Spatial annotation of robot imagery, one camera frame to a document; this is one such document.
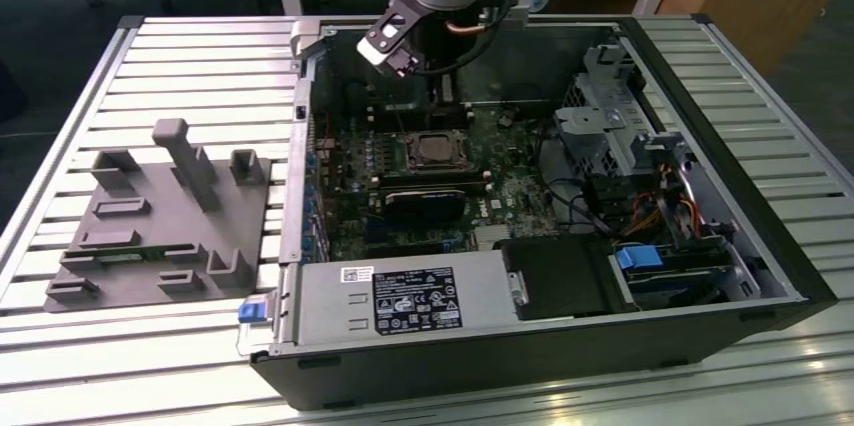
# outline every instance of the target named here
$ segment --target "barcode sticker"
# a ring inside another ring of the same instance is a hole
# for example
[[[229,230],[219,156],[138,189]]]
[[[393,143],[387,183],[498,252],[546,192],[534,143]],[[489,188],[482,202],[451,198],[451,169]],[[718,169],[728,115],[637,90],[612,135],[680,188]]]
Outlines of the barcode sticker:
[[[374,266],[361,268],[342,268],[342,283],[359,283],[370,281],[374,275]]]

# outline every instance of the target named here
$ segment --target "motherboard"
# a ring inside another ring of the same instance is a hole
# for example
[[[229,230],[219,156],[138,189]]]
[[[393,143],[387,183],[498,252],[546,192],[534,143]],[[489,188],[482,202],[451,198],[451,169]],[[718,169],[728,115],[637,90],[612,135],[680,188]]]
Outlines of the motherboard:
[[[333,260],[493,249],[557,234],[533,161],[537,121],[502,105],[466,105],[454,129],[413,131],[406,108],[338,123],[317,137]]]

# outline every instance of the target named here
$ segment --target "white label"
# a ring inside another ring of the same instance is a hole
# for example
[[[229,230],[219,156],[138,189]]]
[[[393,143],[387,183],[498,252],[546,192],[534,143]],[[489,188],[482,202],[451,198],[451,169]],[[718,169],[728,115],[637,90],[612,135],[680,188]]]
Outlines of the white label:
[[[374,275],[374,266],[361,268],[342,268],[342,283],[359,283],[370,281]]]
[[[143,257],[139,254],[114,254],[113,256],[99,256],[98,260],[102,263],[118,263],[119,261],[142,261]]]

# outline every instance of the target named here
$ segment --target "gray plastic peg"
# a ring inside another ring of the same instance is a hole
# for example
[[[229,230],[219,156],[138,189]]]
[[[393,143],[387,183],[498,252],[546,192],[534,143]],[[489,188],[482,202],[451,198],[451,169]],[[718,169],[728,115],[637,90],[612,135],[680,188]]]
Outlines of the gray plastic peg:
[[[211,162],[207,155],[197,154],[187,142],[187,121],[181,118],[161,119],[155,124],[151,137],[155,144],[167,149],[175,167],[183,179],[182,183],[190,188],[197,203],[203,211],[221,209],[219,197],[211,185]]]

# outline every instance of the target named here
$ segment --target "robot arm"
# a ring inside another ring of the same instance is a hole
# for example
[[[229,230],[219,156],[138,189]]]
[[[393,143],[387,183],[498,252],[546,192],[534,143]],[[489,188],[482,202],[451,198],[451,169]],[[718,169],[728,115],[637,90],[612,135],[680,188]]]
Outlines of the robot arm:
[[[546,1],[529,0],[540,7]],[[486,50],[517,2],[394,0],[358,50],[375,67],[399,76],[450,74]]]

